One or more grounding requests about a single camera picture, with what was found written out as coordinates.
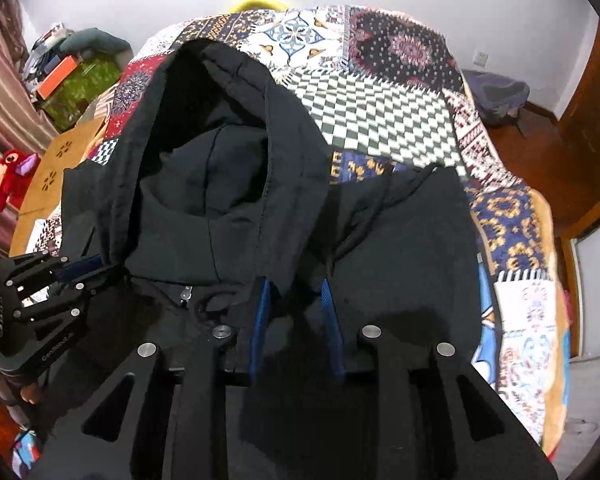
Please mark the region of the person's left hand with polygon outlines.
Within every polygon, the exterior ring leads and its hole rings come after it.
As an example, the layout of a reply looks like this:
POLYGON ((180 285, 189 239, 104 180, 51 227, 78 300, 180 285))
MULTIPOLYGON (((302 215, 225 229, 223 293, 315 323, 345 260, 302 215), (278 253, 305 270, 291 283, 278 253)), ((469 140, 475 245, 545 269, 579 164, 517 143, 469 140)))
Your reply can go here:
MULTIPOLYGON (((29 404, 38 404, 42 400, 42 390, 37 382, 33 384, 22 387, 19 390, 20 398, 23 402, 29 404)), ((5 379, 0 376, 0 401, 5 403, 6 405, 14 405, 17 404, 15 393, 12 391, 12 386, 6 382, 5 379)))

